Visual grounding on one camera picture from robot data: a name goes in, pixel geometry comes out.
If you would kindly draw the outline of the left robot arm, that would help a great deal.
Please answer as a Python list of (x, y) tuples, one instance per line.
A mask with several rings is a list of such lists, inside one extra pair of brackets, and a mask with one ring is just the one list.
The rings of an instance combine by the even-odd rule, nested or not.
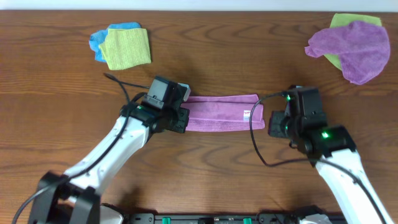
[(126, 161), (155, 133), (184, 133), (190, 87), (155, 77), (148, 92), (127, 98), (111, 131), (62, 175), (46, 173), (32, 203), (29, 223), (123, 223), (124, 215), (102, 205), (101, 196)]

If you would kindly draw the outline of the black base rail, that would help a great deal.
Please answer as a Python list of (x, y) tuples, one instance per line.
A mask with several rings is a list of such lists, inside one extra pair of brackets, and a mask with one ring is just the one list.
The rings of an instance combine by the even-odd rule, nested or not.
[(287, 213), (258, 213), (256, 215), (207, 214), (207, 215), (156, 215), (137, 213), (129, 215), (127, 224), (299, 224), (299, 223), (346, 223), (342, 215), (314, 214), (299, 217)]

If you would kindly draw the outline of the pink purple microfiber cloth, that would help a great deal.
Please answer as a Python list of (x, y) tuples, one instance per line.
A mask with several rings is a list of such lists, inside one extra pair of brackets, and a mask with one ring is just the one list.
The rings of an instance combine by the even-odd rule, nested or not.
[(252, 107), (259, 100), (256, 94), (233, 96), (191, 96), (182, 104), (188, 109), (187, 131), (230, 132), (265, 128), (263, 106)]

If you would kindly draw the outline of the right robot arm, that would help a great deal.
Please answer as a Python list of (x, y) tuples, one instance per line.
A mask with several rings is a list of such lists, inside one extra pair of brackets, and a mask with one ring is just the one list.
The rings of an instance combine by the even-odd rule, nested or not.
[(329, 186), (348, 223), (392, 223), (372, 187), (358, 148), (342, 125), (330, 126), (317, 88), (292, 86), (279, 94), (286, 109), (273, 111), (268, 134), (288, 139)]

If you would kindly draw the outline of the blue cloth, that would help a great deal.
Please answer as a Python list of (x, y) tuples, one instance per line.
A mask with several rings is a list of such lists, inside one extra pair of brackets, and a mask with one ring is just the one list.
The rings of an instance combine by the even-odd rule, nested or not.
[(102, 44), (105, 41), (109, 29), (136, 29), (136, 28), (141, 28), (141, 25), (137, 22), (125, 22), (120, 24), (110, 24), (107, 29), (98, 30), (94, 34), (91, 34), (89, 39), (89, 45), (90, 49), (95, 53), (95, 60), (106, 63), (106, 60), (103, 58), (102, 52), (100, 50), (100, 44)]

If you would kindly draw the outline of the dark purple crumpled cloth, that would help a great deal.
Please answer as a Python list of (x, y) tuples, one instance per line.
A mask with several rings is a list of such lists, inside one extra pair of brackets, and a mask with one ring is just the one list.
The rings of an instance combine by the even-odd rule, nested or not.
[(355, 85), (363, 85), (383, 71), (391, 47), (383, 26), (354, 21), (315, 33), (308, 40), (305, 53), (314, 58), (337, 55), (343, 77)]

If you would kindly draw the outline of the folded green cloth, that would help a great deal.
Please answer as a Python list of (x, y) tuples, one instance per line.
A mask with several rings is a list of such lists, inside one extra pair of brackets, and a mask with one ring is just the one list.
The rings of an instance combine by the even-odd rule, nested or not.
[(125, 70), (152, 62), (146, 29), (109, 29), (99, 49), (110, 70)]

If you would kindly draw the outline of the light green cloth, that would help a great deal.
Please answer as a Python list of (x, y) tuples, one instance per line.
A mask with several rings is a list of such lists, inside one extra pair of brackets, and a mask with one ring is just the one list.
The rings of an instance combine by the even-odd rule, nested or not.
[[(379, 17), (362, 14), (336, 13), (331, 20), (330, 28), (348, 26), (354, 21), (363, 21), (376, 26), (382, 26), (382, 21)], [(337, 55), (325, 54), (325, 58), (337, 69), (342, 70), (341, 62)]]

